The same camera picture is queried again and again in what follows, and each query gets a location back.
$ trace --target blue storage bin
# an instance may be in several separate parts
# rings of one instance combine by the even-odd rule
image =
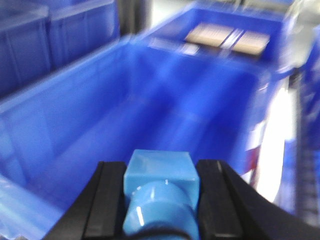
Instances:
[[[47,18],[46,7],[0,1],[0,97],[50,71]]]
[[[116,0],[31,0],[49,6],[52,65],[62,67],[120,37]]]
[[[218,24],[270,35],[270,41],[259,60],[260,63],[275,65],[277,73],[289,76],[291,66],[291,31],[295,19],[284,14],[250,8],[235,8],[228,4],[195,2],[174,17],[141,34],[143,40],[166,39],[185,43],[188,33],[200,23]],[[248,57],[230,55],[239,61],[255,63]]]
[[[0,172],[61,212],[98,161],[127,163],[134,149],[224,159],[242,174],[271,77],[245,62],[123,40],[0,102]]]
[[[303,66],[301,100],[308,145],[320,149],[320,28],[315,29],[315,40],[309,58]]]

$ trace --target blue square block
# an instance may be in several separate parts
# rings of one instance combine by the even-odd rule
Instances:
[[[134,150],[124,174],[126,200],[129,201],[139,187],[161,180],[181,188],[190,198],[193,210],[196,210],[200,179],[188,152]]]

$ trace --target blue plastic part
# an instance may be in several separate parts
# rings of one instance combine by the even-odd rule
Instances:
[[[120,37],[116,0],[32,0],[49,6],[52,65],[62,67]]]
[[[196,211],[200,180],[189,153],[181,151],[134,150],[124,174],[127,202],[139,187],[165,180],[182,189]]]
[[[124,39],[0,101],[0,172],[62,212],[97,162],[128,162],[134,149],[223,159],[243,174],[272,77]]]
[[[167,227],[199,239],[200,179],[188,152],[134,150],[124,174],[127,235]]]
[[[170,169],[170,162],[165,158],[163,161]],[[185,192],[169,180],[149,182],[139,187],[132,195],[123,231],[127,235],[132,235],[143,230],[164,227],[181,230],[189,234],[193,240],[198,240],[196,213],[191,205],[190,198]]]
[[[48,9],[23,0],[0,1],[0,97],[51,70]]]
[[[188,33],[200,23],[230,26],[248,31],[270,35],[270,41],[259,62],[274,65],[278,74],[287,77],[291,66],[291,31],[295,19],[272,11],[250,8],[235,8],[228,4],[209,3],[199,1],[191,4],[184,11],[179,12],[169,20],[146,30],[140,34],[142,40],[166,39],[168,41],[184,43]],[[255,63],[248,57],[230,56],[239,61]]]

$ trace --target bin wall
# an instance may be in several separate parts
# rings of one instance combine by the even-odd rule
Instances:
[[[0,3],[0,97],[51,70],[45,28],[47,17],[25,9],[11,10],[15,2]]]

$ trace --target bin rim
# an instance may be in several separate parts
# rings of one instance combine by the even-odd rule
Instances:
[[[63,8],[59,8],[59,9],[49,10],[49,17],[51,21],[59,21],[59,20],[63,20],[65,18],[82,14],[90,10],[93,10],[102,6],[110,5],[113,3],[116,4],[115,0],[84,1],[75,5],[70,5]]]
[[[221,66],[232,66],[236,70],[241,70],[244,73],[250,74],[257,79],[257,84],[263,85],[263,83],[270,80],[278,80],[277,77],[273,74],[274,68],[269,66],[260,66],[257,64],[252,64],[250,62],[241,62],[237,59],[226,58],[217,55],[207,55],[207,56],[197,56],[197,55],[188,55],[183,52],[175,51],[169,49],[162,49],[146,45],[145,42],[141,41],[135,36],[127,35],[121,38],[120,41],[115,41],[110,45],[102,46],[90,54],[75,60],[74,62],[58,69],[57,71],[51,72],[45,77],[39,79],[36,82],[33,82],[25,88],[21,88],[18,91],[4,97],[0,100],[0,115],[1,113],[18,106],[19,104],[25,102],[28,99],[36,96],[37,94],[42,93],[43,91],[51,88],[52,86],[63,81],[63,77],[68,76],[73,71],[80,70],[86,67],[86,65],[91,65],[93,62],[96,62],[102,58],[108,56],[111,52],[116,51],[124,47],[130,48],[130,46],[138,46],[142,48],[155,49],[162,52],[167,52],[174,54],[176,56],[183,56],[183,58],[192,58],[200,62],[216,62]]]
[[[19,11],[17,15],[0,20],[0,32],[47,19],[49,8],[45,5],[23,0],[0,0],[0,7]]]
[[[282,23],[284,21],[289,21],[289,17],[285,14],[281,14],[278,12],[268,11],[264,9],[255,9],[250,7],[239,7],[234,6],[228,3],[220,3],[220,2],[192,2],[184,7],[181,11],[177,12],[176,14],[172,15],[165,21],[161,22],[160,24],[152,27],[151,29],[145,29],[141,31],[138,36],[143,39],[148,37],[150,34],[162,29],[168,23],[172,22],[176,18],[186,14],[189,11],[197,11],[197,10],[205,10],[211,12],[219,12],[219,13],[226,13],[226,14],[236,14],[238,16],[244,17],[251,17],[251,18],[260,18],[267,21],[275,22],[275,23]]]

